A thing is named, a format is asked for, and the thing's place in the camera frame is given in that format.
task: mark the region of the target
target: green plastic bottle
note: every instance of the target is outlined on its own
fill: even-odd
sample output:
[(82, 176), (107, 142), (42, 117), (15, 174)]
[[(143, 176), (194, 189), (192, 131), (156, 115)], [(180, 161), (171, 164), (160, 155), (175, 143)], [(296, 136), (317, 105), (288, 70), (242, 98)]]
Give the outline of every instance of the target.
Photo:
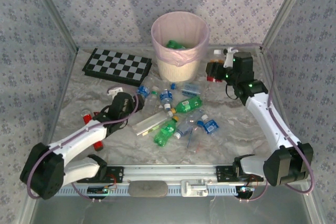
[(179, 118), (177, 116), (173, 116), (173, 118), (164, 123), (160, 129), (160, 132), (154, 137), (154, 143), (158, 146), (165, 146), (168, 142), (168, 139), (174, 134), (176, 131), (176, 123)]
[(168, 41), (166, 47), (172, 49), (186, 49), (184, 46), (182, 46), (180, 43), (177, 43), (175, 40)]
[(180, 102), (174, 109), (171, 109), (175, 113), (187, 113), (202, 106), (202, 100), (200, 97), (192, 97), (190, 99)]

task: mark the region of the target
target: floral wallpaper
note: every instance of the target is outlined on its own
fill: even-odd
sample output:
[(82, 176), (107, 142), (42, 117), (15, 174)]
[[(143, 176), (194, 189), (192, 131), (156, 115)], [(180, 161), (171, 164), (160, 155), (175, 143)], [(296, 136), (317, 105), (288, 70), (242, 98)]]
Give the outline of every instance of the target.
[(14, 223), (31, 148), (48, 136), (72, 58), (40, 0), (0, 0), (0, 223)]
[(314, 149), (316, 190), (336, 223), (336, 0), (297, 0), (271, 46), (293, 131)]
[(161, 15), (186, 10), (211, 29), (210, 44), (262, 42), (284, 0), (53, 0), (77, 46), (150, 44)]

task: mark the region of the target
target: chessboard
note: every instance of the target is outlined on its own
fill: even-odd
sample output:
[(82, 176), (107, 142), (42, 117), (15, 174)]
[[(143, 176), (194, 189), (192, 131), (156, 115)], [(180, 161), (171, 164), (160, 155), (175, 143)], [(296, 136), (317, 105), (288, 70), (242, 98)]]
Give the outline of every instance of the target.
[(83, 67), (86, 76), (140, 86), (148, 75), (152, 60), (104, 49), (94, 49)]

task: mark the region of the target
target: blue bottle cap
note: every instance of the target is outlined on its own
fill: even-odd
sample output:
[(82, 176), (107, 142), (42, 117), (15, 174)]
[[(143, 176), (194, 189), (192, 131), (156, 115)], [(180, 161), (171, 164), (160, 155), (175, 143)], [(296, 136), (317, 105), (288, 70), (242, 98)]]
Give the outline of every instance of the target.
[(203, 123), (203, 121), (197, 121), (197, 125), (200, 126), (200, 127), (203, 127), (204, 123)]

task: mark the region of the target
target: plastic bag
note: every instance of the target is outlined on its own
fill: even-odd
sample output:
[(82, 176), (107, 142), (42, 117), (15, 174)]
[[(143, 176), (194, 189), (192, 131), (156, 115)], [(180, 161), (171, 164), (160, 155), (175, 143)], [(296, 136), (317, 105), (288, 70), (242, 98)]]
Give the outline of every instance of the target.
[[(206, 56), (209, 27), (200, 17), (188, 12), (172, 12), (159, 17), (152, 26), (152, 42), (158, 59), (181, 67)], [(175, 40), (186, 48), (166, 48)]]

